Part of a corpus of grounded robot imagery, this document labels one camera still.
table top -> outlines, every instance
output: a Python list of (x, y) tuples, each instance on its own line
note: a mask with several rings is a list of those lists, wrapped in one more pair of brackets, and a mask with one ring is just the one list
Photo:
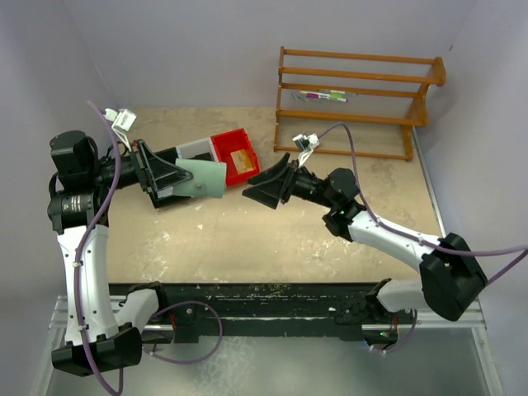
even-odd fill
[[(284, 155), (273, 152), (271, 108), (134, 111), (138, 119), (130, 138), (144, 139), (153, 150), (244, 128), (261, 169)], [(282, 134), (288, 139), (328, 125), (292, 120), (283, 123)], [(397, 127), (349, 125), (358, 149), (401, 149)], [(327, 147), (346, 147), (342, 131), (327, 137)], [(336, 167), (350, 167), (351, 159), (314, 154), (306, 166), (323, 178)], [(410, 163), (358, 158), (358, 166), (361, 187), (378, 215), (424, 233), (440, 233), (417, 158)], [(110, 210), (109, 281), (361, 282), (417, 275), (371, 247), (333, 237), (321, 219), (328, 210), (321, 206), (292, 198), (271, 210), (242, 197), (242, 189), (230, 188), (220, 200), (194, 199), (160, 210), (137, 185), (117, 191)]]

white connector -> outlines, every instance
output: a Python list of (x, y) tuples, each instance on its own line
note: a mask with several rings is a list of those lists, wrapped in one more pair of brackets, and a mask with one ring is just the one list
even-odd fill
[(316, 134), (306, 136), (305, 134), (298, 134), (293, 138), (297, 149), (299, 149), (299, 167), (302, 167), (308, 160), (309, 156), (312, 155), (315, 148), (319, 146), (319, 137)]
[(137, 115), (128, 109), (120, 109), (119, 112), (112, 109), (105, 109), (105, 118), (112, 122), (112, 130), (125, 147), (132, 151), (126, 133), (132, 127)]

wooden rack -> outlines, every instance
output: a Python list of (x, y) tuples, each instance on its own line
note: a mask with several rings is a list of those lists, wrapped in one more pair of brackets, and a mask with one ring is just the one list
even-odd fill
[[(405, 76), (398, 74), (383, 74), (383, 73), (363, 73), (340, 70), (325, 70), (319, 68), (289, 68), (284, 66), (284, 57), (291, 56), (311, 56), (319, 58), (334, 58), (334, 59), (354, 59), (354, 60), (374, 60), (380, 62), (397, 62), (403, 64), (429, 64), (429, 72), (427, 76)], [(304, 76), (322, 76), (332, 78), (359, 78), (377, 81), (390, 81), (401, 83), (419, 83), (420, 87), (417, 92), (409, 91), (393, 91), (384, 89), (369, 89), (369, 88), (354, 88), (354, 87), (340, 87), (329, 85), (316, 84), (299, 84), (282, 82), (285, 74), (297, 74)], [(276, 105), (276, 127), (275, 138), (273, 142), (273, 150), (288, 150), (295, 151), (294, 146), (279, 145), (279, 132), (281, 128), (281, 117), (297, 117), (309, 118), (317, 120), (342, 120), (342, 121), (359, 121), (372, 122), (380, 124), (400, 125), (403, 138), (404, 155), (387, 154), (387, 153), (357, 153), (363, 157), (377, 157), (377, 158), (394, 158), (411, 161), (413, 159), (413, 126), (425, 126), (428, 121), (426, 109), (426, 94), (430, 85), (437, 85), (441, 87), (446, 82), (446, 70), (442, 58), (423, 59), (423, 58), (405, 58), (401, 56), (384, 56), (384, 55), (366, 55), (366, 54), (344, 54), (339, 52), (322, 52), (322, 51), (304, 51), (299, 49), (285, 49), (280, 48), (279, 58), (279, 89), (277, 91), (277, 105)], [(281, 95), (283, 89), (298, 89), (298, 90), (312, 90), (317, 91), (321, 89), (333, 89), (344, 92), (352, 92), (358, 95), (374, 95), (381, 97), (406, 97), (412, 98), (412, 103), (408, 108), (407, 114), (404, 117), (383, 117), (377, 115), (360, 115), (360, 114), (342, 114), (331, 113), (323, 111), (301, 111), (289, 110), (281, 108)], [(345, 150), (331, 150), (325, 148), (317, 148), (316, 153), (330, 153), (330, 154), (344, 154), (350, 155), (350, 151)]]

white arm segment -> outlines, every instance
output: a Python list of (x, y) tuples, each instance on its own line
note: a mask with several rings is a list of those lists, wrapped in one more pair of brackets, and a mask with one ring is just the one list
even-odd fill
[[(384, 224), (404, 231), (422, 238), (428, 242), (438, 245), (438, 237), (434, 235), (428, 235), (425, 233), (418, 233), (411, 229), (393, 223), (391, 221), (379, 218)], [(367, 211), (362, 211), (354, 217), (352, 223), (348, 226), (348, 232), (351, 238), (356, 243), (363, 243), (369, 245), (381, 252), (387, 253), (388, 255), (404, 262), (416, 272), (420, 272), (420, 263), (422, 262), (422, 255), (433, 252), (434, 249), (427, 246), (421, 246), (418, 242), (414, 242), (410, 239), (401, 237), (395, 233), (391, 233), (385, 229), (382, 229), (369, 215)]]
[[(410, 233), (435, 245), (439, 244), (437, 236), (418, 233), (391, 221), (379, 219), (394, 229)], [(348, 226), (348, 231), (354, 242), (364, 243), (385, 252), (404, 262), (416, 272), (420, 272), (422, 256), (432, 253), (434, 250), (432, 247), (422, 246), (411, 239), (382, 229), (366, 211), (362, 211), (354, 217), (353, 222)], [(378, 301), (389, 312), (398, 312), (402, 309), (429, 308), (423, 295), (422, 281), (419, 279), (391, 280), (379, 290)]]
[[(65, 229), (58, 235), (63, 253), (66, 286), (68, 291), (68, 326), (64, 340), (74, 346), (81, 345), (81, 333), (78, 329), (73, 290), (73, 262), (75, 249), (86, 231), (86, 226)], [(141, 332), (150, 316), (158, 310), (158, 297), (154, 290), (138, 290), (127, 297), (127, 303), (119, 315), (119, 322), (114, 316), (106, 277), (106, 241), (108, 228), (96, 225), (84, 246), (79, 267), (81, 277), (81, 305), (85, 322), (88, 326), (89, 342), (95, 342), (97, 336), (104, 334), (107, 338), (119, 332), (118, 325), (132, 322)]]

white wall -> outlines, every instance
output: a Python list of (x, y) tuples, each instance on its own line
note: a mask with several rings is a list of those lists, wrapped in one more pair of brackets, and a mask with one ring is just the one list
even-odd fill
[(113, 101), (61, 2), (0, 2), (0, 54), (0, 383), (2, 394), (25, 395), (65, 289), (46, 214), (49, 141), (80, 129), (106, 147), (85, 102)]
[[(528, 242), (528, 2), (478, 0), (419, 131), (445, 225), (473, 249)], [(506, 258), (482, 259), (488, 276)], [(528, 261), (482, 294), (508, 395), (526, 394)]]
[(124, 106), (274, 106), (281, 45), (435, 57), (475, 0), (64, 0)]

